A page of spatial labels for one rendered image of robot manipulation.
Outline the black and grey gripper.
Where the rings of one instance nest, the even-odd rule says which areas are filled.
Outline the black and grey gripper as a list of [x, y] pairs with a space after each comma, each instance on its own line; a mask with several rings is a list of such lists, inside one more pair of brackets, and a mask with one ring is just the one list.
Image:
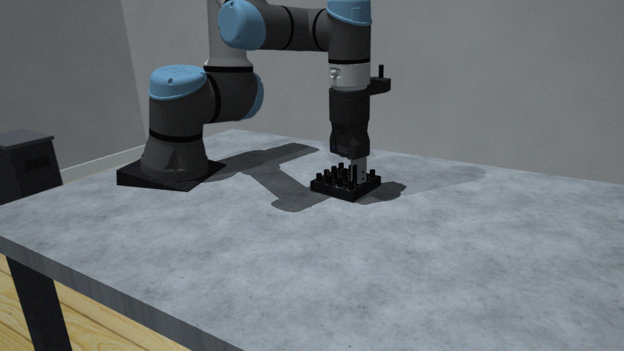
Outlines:
[[391, 78], [383, 75], [384, 65], [379, 65], [379, 77], [371, 77], [371, 62], [329, 64], [330, 152], [351, 160], [351, 181], [357, 184], [367, 182], [370, 96], [387, 93], [391, 86]]

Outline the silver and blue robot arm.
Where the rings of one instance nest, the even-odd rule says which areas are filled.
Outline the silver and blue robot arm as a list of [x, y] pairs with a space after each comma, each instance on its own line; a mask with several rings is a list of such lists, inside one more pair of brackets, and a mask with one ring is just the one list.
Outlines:
[[207, 0], [210, 57], [150, 75], [149, 138], [140, 159], [153, 178], [187, 181], [209, 169], [203, 125], [254, 117], [263, 83], [247, 50], [328, 52], [329, 63], [371, 61], [371, 0], [328, 0], [324, 9], [266, 0]]

